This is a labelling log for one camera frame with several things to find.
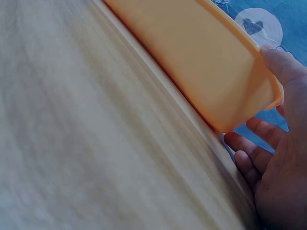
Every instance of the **fingernail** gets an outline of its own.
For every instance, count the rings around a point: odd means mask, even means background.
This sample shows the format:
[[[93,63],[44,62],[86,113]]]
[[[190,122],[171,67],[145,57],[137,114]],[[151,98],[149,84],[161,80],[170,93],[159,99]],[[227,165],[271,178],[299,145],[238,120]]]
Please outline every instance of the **fingernail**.
[[[261,47],[261,50],[269,50],[269,49],[274,49],[274,48],[272,46],[270,46],[270,45],[263,45]]]

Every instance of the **wooden table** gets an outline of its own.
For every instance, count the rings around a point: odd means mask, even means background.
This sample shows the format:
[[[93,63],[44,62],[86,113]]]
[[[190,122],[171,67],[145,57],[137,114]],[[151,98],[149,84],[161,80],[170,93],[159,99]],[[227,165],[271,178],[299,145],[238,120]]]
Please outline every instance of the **wooden table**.
[[[227,151],[101,2],[0,1],[0,229],[257,229]]]

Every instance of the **gray heart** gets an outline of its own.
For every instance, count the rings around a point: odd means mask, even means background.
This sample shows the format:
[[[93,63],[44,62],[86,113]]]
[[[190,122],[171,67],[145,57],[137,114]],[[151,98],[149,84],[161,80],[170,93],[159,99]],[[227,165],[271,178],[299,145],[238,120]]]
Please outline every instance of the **gray heart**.
[[[263,29],[263,22],[253,23],[251,19],[246,18],[243,21],[244,29],[249,35],[253,35]]]

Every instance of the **finger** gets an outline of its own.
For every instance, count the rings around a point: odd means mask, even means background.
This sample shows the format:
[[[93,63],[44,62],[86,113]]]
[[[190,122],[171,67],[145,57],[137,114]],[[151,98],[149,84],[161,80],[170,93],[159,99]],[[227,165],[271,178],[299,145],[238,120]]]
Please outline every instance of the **finger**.
[[[285,115],[284,115],[284,104],[281,104],[279,106],[276,107],[276,110],[277,112],[283,117],[285,118]]]
[[[283,129],[255,117],[248,120],[246,126],[250,131],[267,142],[274,150],[276,150],[281,139],[287,134]]]
[[[235,153],[235,162],[247,184],[255,193],[261,180],[260,172],[255,168],[253,162],[244,151],[240,150]]]
[[[265,172],[268,162],[272,157],[270,152],[234,132],[227,133],[224,136],[224,141],[234,151],[244,151],[249,156],[257,170],[261,174]]]
[[[261,53],[267,68],[285,87],[289,82],[307,77],[307,68],[297,61],[292,54],[267,46],[261,48]]]

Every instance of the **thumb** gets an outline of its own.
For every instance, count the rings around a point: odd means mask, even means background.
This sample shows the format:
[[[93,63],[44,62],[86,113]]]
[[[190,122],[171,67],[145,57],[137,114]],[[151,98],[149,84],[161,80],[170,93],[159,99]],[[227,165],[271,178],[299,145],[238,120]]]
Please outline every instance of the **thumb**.
[[[285,88],[291,81],[307,78],[307,68],[297,61],[289,52],[261,48],[261,53],[267,68],[276,76]]]

